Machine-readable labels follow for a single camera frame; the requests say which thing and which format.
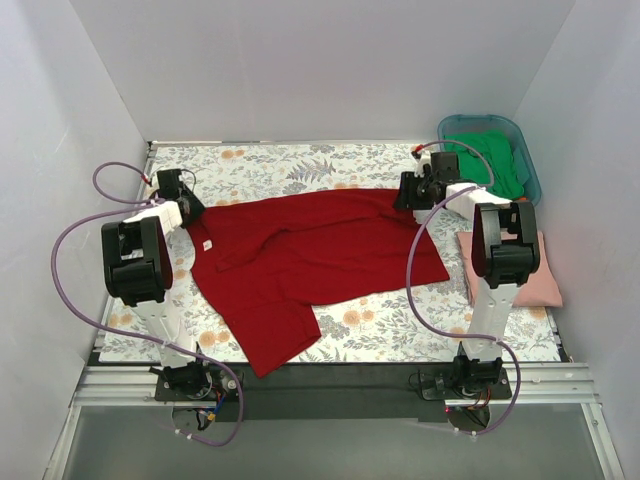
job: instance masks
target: cable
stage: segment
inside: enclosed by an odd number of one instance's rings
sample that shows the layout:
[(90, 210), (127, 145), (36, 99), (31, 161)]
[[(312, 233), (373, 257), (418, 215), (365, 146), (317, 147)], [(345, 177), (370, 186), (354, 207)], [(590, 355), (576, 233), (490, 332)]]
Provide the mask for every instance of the cable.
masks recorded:
[(200, 422), (200, 412), (198, 410), (194, 410), (194, 412), (196, 412), (196, 421), (198, 422), (198, 430), (202, 432), (207, 427)]
[(480, 392), (480, 395), (478, 395), (478, 399), (475, 401), (475, 403), (473, 403), (472, 405), (467, 405), (464, 408), (466, 408), (467, 410), (475, 410), (475, 408), (480, 403), (480, 400), (482, 400), (482, 392)]
[(484, 435), (486, 433), (492, 432), (494, 431), (496, 428), (498, 428), (500, 425), (502, 425), (502, 423), (507, 419), (507, 417), (511, 414), (511, 411), (513, 410), (516, 401), (518, 400), (518, 395), (520, 394), (520, 387), (522, 385), (522, 372), (520, 371), (520, 363), (518, 362), (518, 358), (516, 357), (515, 352), (511, 349), (511, 347), (509, 347), (509, 345), (507, 345), (504, 341), (494, 337), (493, 335), (485, 335), (485, 334), (469, 334), (469, 333), (450, 333), (450, 332), (445, 332), (444, 330), (440, 330), (439, 328), (434, 327), (433, 325), (431, 325), (429, 322), (427, 322), (422, 315), (420, 315), (420, 312), (418, 311), (418, 307), (416, 306), (416, 303), (414, 301), (413, 298), (413, 293), (411, 292), (411, 272), (413, 269), (413, 259), (416, 255), (416, 249), (418, 247), (418, 243), (420, 242), (420, 238), (422, 237), (422, 234), (424, 233), (424, 231), (427, 228), (427, 225), (429, 224), (429, 222), (431, 221), (431, 219), (435, 216), (435, 214), (438, 212), (438, 210), (440, 210), (441, 208), (443, 208), (447, 202), (449, 202), (450, 200), (453, 200), (454, 198), (457, 198), (461, 195), (464, 195), (465, 193), (469, 193), (477, 188), (480, 187), (491, 187), (493, 186), (494, 182), (495, 182), (495, 177), (493, 175), (493, 170), (491, 170), (491, 166), (489, 165), (489, 163), (487, 162), (487, 159), (484, 158), (484, 156), (478, 152), (475, 148), (471, 147), (470, 145), (467, 145), (463, 142), (459, 142), (457, 140), (434, 140), (433, 142), (429, 142), (429, 143), (425, 143), (423, 145), (420, 145), (420, 150), (424, 149), (424, 148), (428, 148), (432, 145), (439, 145), (439, 144), (445, 144), (445, 143), (453, 143), (456, 145), (461, 145), (467, 149), (469, 149), (472, 153), (474, 153), (478, 158), (480, 158), (480, 160), (482, 160), (482, 162), (484, 163), (485, 167), (487, 168), (487, 171), (489, 172), (489, 183), (486, 185), (477, 185), (477, 186), (472, 186), (472, 187), (468, 187), (468, 188), (464, 188), (462, 190), (460, 190), (459, 192), (454, 193), (453, 195), (451, 195), (448, 198), (445, 198), (444, 200), (442, 200), (440, 203), (436, 204), (433, 209), (429, 212), (429, 215), (427, 215), (427, 218), (425, 219), (424, 223), (422, 225), (420, 225), (420, 228), (418, 229), (418, 232), (416, 233), (415, 238), (413, 239), (413, 243), (411, 244), (411, 250), (409, 251), (409, 259), (407, 261), (407, 273), (406, 273), (406, 290), (407, 290), (407, 300), (409, 301), (409, 307), (411, 307), (411, 311), (413, 312), (413, 314), (416, 316), (416, 318), (418, 319), (418, 321), (425, 327), (427, 328), (427, 330), (429, 330), (432, 333), (435, 333), (436, 335), (440, 335), (443, 337), (447, 337), (447, 338), (458, 338), (458, 339), (465, 339), (465, 338), (474, 338), (474, 339), (478, 339), (478, 340), (488, 340), (490, 342), (494, 342), (497, 345), (500, 345), (502, 348), (504, 348), (507, 353), (509, 353), (509, 355), (511, 356), (511, 358), (513, 359), (513, 364), (515, 366), (516, 369), (516, 387), (515, 390), (513, 391), (513, 396), (511, 397), (511, 402), (509, 403), (507, 409), (505, 410), (505, 412), (502, 414), (502, 416), (500, 418), (498, 418), (498, 420), (496, 420), (496, 422), (487, 427), (485, 430), (482, 430), (480, 432), (468, 432), (468, 431), (464, 431), (461, 430), (461, 432), (467, 434), (467, 435)]
[(464, 414), (466, 415), (466, 417), (471, 420), (473, 423), (475, 423), (476, 425), (481, 426), (482, 428), (487, 428), (487, 424), (484, 423), (482, 420), (480, 420), (480, 417), (476, 414), (476, 412), (474, 412), (473, 410), (469, 410), (469, 409), (463, 409), (462, 410), (464, 412)]
[(117, 198), (105, 192), (104, 190), (102, 190), (102, 188), (100, 188), (100, 185), (98, 185), (98, 174), (102, 169), (110, 166), (125, 167), (125, 168), (128, 168), (129, 170), (133, 170), (134, 172), (140, 175), (140, 178), (142, 178), (142, 181), (144, 183), (151, 186), (151, 181), (149, 180), (149, 177), (147, 177), (144, 174), (144, 172), (140, 170), (138, 167), (134, 167), (133, 165), (129, 165), (128, 163), (124, 163), (124, 162), (106, 162), (98, 166), (98, 168), (96, 168), (93, 172), (93, 178), (92, 178), (93, 186), (95, 187), (95, 189), (98, 191), (100, 195), (102, 195), (105, 198), (108, 198), (109, 200), (113, 200), (114, 202), (124, 203), (126, 205), (140, 205), (140, 204), (149, 203), (149, 200), (125, 200), (122, 198)]
[(191, 192), (193, 192), (195, 190), (195, 188), (196, 188), (196, 183), (198, 182), (198, 178), (196, 177), (196, 174), (193, 173), (188, 168), (183, 168), (181, 171), (190, 173), (193, 176), (193, 185), (191, 185)]
[[(418, 375), (418, 387), (414, 387), (413, 383), (411, 383), (411, 379), (415, 376)], [(409, 375), (409, 378), (407, 378), (407, 383), (409, 384), (409, 388), (411, 390), (413, 390), (414, 392), (416, 392), (416, 394), (418, 395), (418, 398), (420, 398), (420, 400), (425, 400), (424, 395), (422, 395), (422, 375), (420, 373), (420, 370), (418, 370), (417, 372), (413, 372), (411, 375)]]
[(220, 409), (222, 408), (222, 404), (224, 403), (224, 399), (227, 398), (226, 395), (223, 395), (220, 400), (218, 400), (218, 404), (216, 405), (216, 408), (213, 409), (213, 414), (217, 415), (218, 412), (220, 411)]
[(487, 400), (482, 404), (480, 408), (484, 408), (489, 405), (489, 400), (491, 400), (491, 387), (487, 387)]
[[(163, 200), (160, 199), (159, 201), (156, 202), (156, 204), (159, 204), (162, 202)], [(125, 330), (120, 330), (118, 328), (109, 327), (108, 325), (102, 325), (101, 323), (95, 320), (92, 320), (91, 318), (86, 316), (84, 313), (82, 313), (80, 310), (78, 310), (78, 308), (71, 302), (71, 300), (65, 293), (64, 289), (62, 288), (62, 284), (60, 282), (60, 277), (58, 274), (58, 252), (60, 250), (60, 245), (62, 245), (63, 240), (67, 237), (67, 235), (69, 235), (69, 233), (71, 233), (73, 230), (80, 227), (81, 225), (84, 225), (85, 223), (88, 223), (92, 220), (110, 217), (112, 215), (124, 215), (124, 214), (136, 213), (139, 210), (152, 208), (154, 206), (155, 204), (150, 203), (147, 205), (139, 206), (137, 208), (128, 208), (125, 210), (116, 210), (112, 212), (97, 213), (95, 215), (91, 215), (89, 217), (78, 220), (77, 222), (65, 228), (64, 231), (60, 234), (60, 236), (56, 239), (53, 245), (53, 249), (51, 250), (51, 276), (53, 278), (53, 284), (56, 288), (56, 291), (58, 292), (58, 295), (60, 295), (60, 298), (62, 299), (62, 302), (66, 305), (66, 307), (69, 310), (71, 310), (71, 313), (73, 313), (76, 317), (78, 317), (80, 320), (82, 320), (86, 324), (91, 325), (92, 327), (97, 328), (98, 330), (103, 330), (105, 332), (115, 333), (117, 335), (123, 335), (125, 337), (139, 338), (142, 340), (147, 340), (149, 342), (155, 343), (156, 345), (160, 345), (166, 348), (171, 348), (172, 350), (175, 350), (176, 352), (181, 353), (183, 355), (189, 355), (191, 357), (197, 358), (204, 362), (212, 363), (216, 367), (227, 372), (231, 376), (231, 378), (236, 382), (236, 385), (238, 386), (237, 388), (238, 388), (238, 404), (239, 404), (238, 419), (236, 420), (236, 424), (233, 430), (231, 431), (231, 433), (229, 434), (229, 436), (221, 442), (216, 442), (213, 440), (209, 440), (208, 438), (183, 431), (182, 429), (175, 429), (176, 433), (182, 434), (187, 438), (196, 440), (198, 442), (204, 443), (212, 447), (222, 447), (224, 445), (227, 445), (229, 442), (231, 442), (235, 438), (236, 434), (238, 433), (238, 430), (240, 429), (240, 425), (242, 423), (242, 417), (244, 414), (244, 392), (242, 391), (242, 385), (240, 384), (240, 380), (238, 379), (238, 376), (235, 374), (235, 372), (231, 370), (227, 365), (225, 365), (222, 362), (219, 362), (218, 360), (214, 360), (213, 358), (207, 357), (206, 355), (202, 355), (200, 353), (192, 352), (190, 350), (187, 350), (186, 348), (180, 347), (179, 345), (175, 345), (173, 343), (165, 343), (159, 338), (156, 338), (144, 333), (127, 332)]]
[(202, 400), (203, 398), (207, 398), (207, 396), (211, 393), (211, 390), (213, 389), (213, 378), (211, 378), (210, 373), (207, 375), (209, 375), (209, 390), (207, 390), (205, 393), (203, 393), (199, 397), (195, 397), (195, 395), (187, 395), (187, 397), (189, 397), (191, 400)]

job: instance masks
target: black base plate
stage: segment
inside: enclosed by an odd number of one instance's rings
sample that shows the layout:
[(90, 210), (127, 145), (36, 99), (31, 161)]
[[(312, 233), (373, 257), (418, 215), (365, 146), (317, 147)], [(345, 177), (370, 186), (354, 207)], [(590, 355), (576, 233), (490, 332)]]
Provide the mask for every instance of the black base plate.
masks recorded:
[[(289, 364), (264, 378), (257, 378), (246, 363), (227, 365), (244, 374), (247, 420), (418, 418), (425, 422), (446, 422), (444, 400), (460, 398), (459, 393), (447, 388), (429, 392), (430, 387), (435, 387), (435, 383), (429, 385), (429, 380), (448, 378), (450, 363)], [(418, 373), (421, 392), (417, 389)], [(504, 370), (502, 375), (501, 379), (506, 379)], [(411, 384), (409, 376), (414, 379)], [(491, 398), (511, 398), (508, 382), (492, 387)], [(161, 379), (155, 399), (193, 402), (166, 388)], [(216, 421), (235, 421), (237, 414), (237, 401), (225, 402)]]

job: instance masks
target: purple tube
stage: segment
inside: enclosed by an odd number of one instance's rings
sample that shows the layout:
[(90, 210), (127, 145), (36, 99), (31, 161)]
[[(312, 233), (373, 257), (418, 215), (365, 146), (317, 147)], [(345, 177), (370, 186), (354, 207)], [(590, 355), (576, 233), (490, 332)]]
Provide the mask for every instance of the purple tube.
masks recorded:
[[(480, 154), (480, 152), (478, 152), (477, 150), (475, 150), (473, 147), (466, 145), (462, 142), (459, 142), (457, 140), (436, 140), (433, 142), (429, 142), (426, 143), (424, 145), (424, 148), (430, 147), (431, 145), (437, 145), (437, 144), (444, 144), (444, 143), (454, 143), (456, 145), (461, 145), (465, 148), (468, 148), (469, 150), (471, 150), (475, 155), (477, 155), (480, 160), (482, 160), (482, 162), (484, 162), (485, 166), (487, 167), (487, 170), (489, 171), (489, 183), (486, 185), (478, 185), (478, 186), (473, 186), (473, 187), (469, 187), (469, 188), (465, 188), (463, 190), (460, 190), (459, 192), (454, 193), (453, 195), (451, 195), (448, 198), (445, 198), (442, 202), (436, 204), (433, 209), (431, 210), (431, 212), (429, 212), (429, 215), (427, 215), (427, 218), (425, 219), (424, 223), (422, 225), (420, 225), (420, 228), (418, 229), (418, 232), (416, 233), (415, 238), (413, 239), (413, 243), (411, 244), (411, 250), (409, 251), (409, 260), (407, 261), (407, 274), (406, 274), (406, 290), (407, 290), (407, 299), (409, 300), (409, 306), (411, 307), (411, 311), (413, 312), (413, 314), (416, 316), (416, 318), (418, 319), (418, 321), (424, 325), (425, 328), (427, 328), (430, 332), (435, 333), (436, 335), (441, 335), (443, 337), (448, 337), (448, 338), (459, 338), (459, 339), (464, 339), (464, 338), (475, 338), (475, 339), (479, 339), (479, 340), (489, 340), (491, 342), (495, 342), (497, 345), (500, 345), (502, 348), (504, 348), (509, 355), (511, 355), (511, 358), (513, 359), (513, 364), (515, 366), (516, 369), (516, 388), (513, 391), (513, 396), (511, 397), (511, 402), (509, 403), (509, 406), (507, 407), (507, 409), (505, 410), (505, 412), (502, 414), (502, 416), (495, 421), (495, 423), (493, 423), (492, 425), (490, 425), (489, 427), (487, 427), (484, 430), (481, 430), (479, 432), (475, 432), (476, 435), (484, 435), (486, 433), (490, 433), (492, 431), (494, 431), (496, 428), (498, 428), (500, 425), (502, 425), (502, 423), (507, 419), (507, 417), (511, 414), (511, 411), (513, 410), (516, 401), (518, 400), (518, 395), (520, 395), (520, 386), (522, 385), (522, 372), (520, 371), (520, 363), (518, 362), (518, 359), (516, 357), (515, 352), (511, 349), (511, 347), (509, 347), (509, 345), (507, 345), (506, 343), (504, 343), (504, 341), (492, 336), (492, 335), (483, 335), (483, 334), (469, 334), (469, 333), (450, 333), (450, 332), (445, 332), (444, 330), (440, 330), (436, 327), (434, 327), (433, 325), (431, 325), (429, 322), (427, 322), (422, 315), (420, 315), (420, 312), (418, 311), (418, 308), (415, 304), (415, 301), (413, 299), (413, 294), (411, 292), (411, 271), (413, 269), (413, 260), (416, 254), (416, 249), (418, 247), (418, 243), (420, 242), (420, 237), (422, 237), (422, 234), (424, 233), (424, 231), (427, 228), (427, 224), (431, 221), (431, 219), (434, 217), (434, 215), (438, 212), (438, 210), (440, 210), (441, 208), (443, 208), (447, 202), (449, 202), (449, 200), (453, 200), (454, 198), (457, 198), (461, 195), (464, 195), (465, 193), (469, 193), (472, 192), (473, 190), (479, 188), (479, 187), (491, 187), (495, 181), (494, 175), (493, 175), (493, 171), (491, 170), (491, 166), (489, 165), (489, 163), (487, 162), (486, 158), (484, 158), (484, 156), (482, 156), (482, 154)], [(469, 432), (469, 431), (464, 431), (461, 430), (463, 433), (466, 433), (467, 435), (473, 435), (474, 432)]]
[(69, 297), (67, 296), (67, 294), (65, 293), (64, 289), (62, 288), (62, 284), (60, 283), (60, 277), (58, 275), (58, 252), (60, 250), (60, 245), (62, 244), (62, 241), (65, 239), (65, 237), (67, 235), (69, 235), (69, 233), (71, 233), (73, 230), (75, 230), (76, 228), (78, 228), (81, 225), (84, 225), (85, 223), (88, 223), (92, 220), (97, 220), (99, 218), (105, 218), (105, 217), (109, 217), (112, 215), (123, 215), (123, 214), (128, 214), (128, 213), (136, 213), (140, 210), (145, 210), (147, 208), (152, 208), (154, 207), (155, 204), (149, 204), (149, 205), (144, 205), (144, 206), (140, 206), (137, 208), (128, 208), (125, 210), (117, 210), (117, 211), (113, 211), (113, 212), (104, 212), (104, 213), (98, 213), (96, 215), (91, 215), (89, 217), (83, 218), (81, 220), (78, 220), (77, 222), (75, 222), (72, 225), (69, 225), (61, 234), (60, 236), (57, 238), (56, 242), (53, 245), (53, 249), (51, 251), (51, 276), (53, 278), (53, 284), (56, 287), (56, 291), (58, 292), (58, 295), (60, 295), (60, 298), (62, 299), (62, 302), (67, 306), (67, 308), (69, 310), (71, 310), (71, 312), (78, 317), (80, 320), (82, 320), (83, 322), (85, 322), (88, 325), (91, 325), (94, 328), (97, 328), (98, 330), (103, 330), (105, 332), (111, 332), (111, 333), (115, 333), (117, 335), (124, 335), (125, 337), (131, 337), (131, 338), (140, 338), (142, 340), (148, 340), (150, 342), (155, 343), (156, 345), (165, 345), (166, 348), (171, 348), (172, 350), (175, 350), (176, 352), (182, 353), (184, 355), (190, 355), (194, 358), (198, 358), (200, 360), (209, 362), (214, 364), (215, 366), (217, 366), (218, 368), (221, 368), (222, 370), (224, 370), (225, 372), (227, 372), (231, 378), (236, 382), (236, 385), (238, 386), (238, 403), (240, 406), (240, 411), (238, 413), (238, 419), (236, 420), (236, 424), (233, 428), (233, 431), (229, 434), (229, 436), (221, 441), (221, 442), (216, 442), (213, 440), (210, 440), (208, 438), (202, 437), (200, 435), (196, 435), (196, 434), (192, 434), (190, 432), (185, 432), (183, 430), (176, 430), (177, 432), (181, 433), (182, 435), (188, 436), (191, 435), (190, 438), (192, 438), (193, 440), (196, 440), (198, 442), (204, 443), (206, 445), (212, 446), (212, 447), (222, 447), (224, 445), (227, 445), (229, 442), (231, 442), (236, 434), (238, 433), (238, 430), (240, 429), (240, 425), (242, 423), (242, 417), (244, 415), (244, 392), (242, 391), (242, 386), (240, 384), (240, 380), (238, 379), (237, 375), (233, 372), (233, 370), (231, 370), (228, 366), (226, 366), (224, 363), (219, 362), (217, 360), (214, 360), (213, 358), (207, 357), (206, 355), (202, 355), (200, 353), (195, 353), (192, 352), (190, 350), (187, 350), (185, 348), (179, 347), (178, 345), (174, 345), (172, 343), (167, 343), (165, 344), (164, 341), (160, 340), (159, 338), (153, 337), (151, 335), (146, 335), (144, 333), (136, 333), (136, 332), (127, 332), (124, 330), (120, 330), (118, 328), (113, 328), (113, 327), (109, 327), (108, 325), (102, 325), (99, 322), (96, 322), (95, 320), (92, 320), (91, 318), (87, 317), (84, 313), (82, 313), (80, 310), (78, 310), (76, 308), (76, 306), (71, 302), (71, 300), (69, 299)]
[(103, 168), (110, 167), (110, 166), (125, 167), (125, 168), (128, 168), (129, 170), (133, 170), (134, 172), (138, 173), (140, 175), (140, 178), (142, 178), (142, 180), (146, 183), (146, 176), (144, 172), (140, 170), (138, 167), (134, 167), (133, 165), (129, 165), (128, 163), (124, 163), (124, 162), (103, 163), (102, 165), (98, 166), (98, 168), (94, 170), (93, 178), (92, 178), (93, 186), (95, 187), (95, 189), (98, 191), (100, 195), (102, 195), (105, 198), (108, 198), (109, 200), (113, 200), (114, 202), (124, 203), (126, 205), (140, 205), (140, 204), (149, 203), (149, 200), (125, 200), (123, 198), (117, 198), (105, 192), (104, 190), (102, 190), (102, 188), (100, 188), (100, 185), (98, 185), (98, 174)]

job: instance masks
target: gray floor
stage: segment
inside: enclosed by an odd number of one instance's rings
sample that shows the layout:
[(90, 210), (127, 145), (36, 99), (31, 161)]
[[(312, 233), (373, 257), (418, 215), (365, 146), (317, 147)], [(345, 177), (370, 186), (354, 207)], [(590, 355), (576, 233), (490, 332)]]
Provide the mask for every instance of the gray floor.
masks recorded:
[[(84, 407), (64, 478), (604, 478), (580, 405), (519, 405), (475, 442), (413, 419), (251, 421), (217, 450), (175, 435), (170, 412)], [(207, 433), (222, 438), (230, 427)]]

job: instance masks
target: red t-shirt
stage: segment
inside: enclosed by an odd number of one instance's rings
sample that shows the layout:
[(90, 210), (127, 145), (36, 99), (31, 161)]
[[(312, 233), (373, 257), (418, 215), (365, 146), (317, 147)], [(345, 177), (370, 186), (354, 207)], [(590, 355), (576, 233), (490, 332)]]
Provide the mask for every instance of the red t-shirt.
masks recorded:
[[(208, 208), (189, 226), (191, 269), (262, 377), (321, 336), (312, 305), (328, 305), (405, 284), (418, 225), (396, 211), (395, 190), (357, 189)], [(413, 282), (449, 275), (428, 235)]]

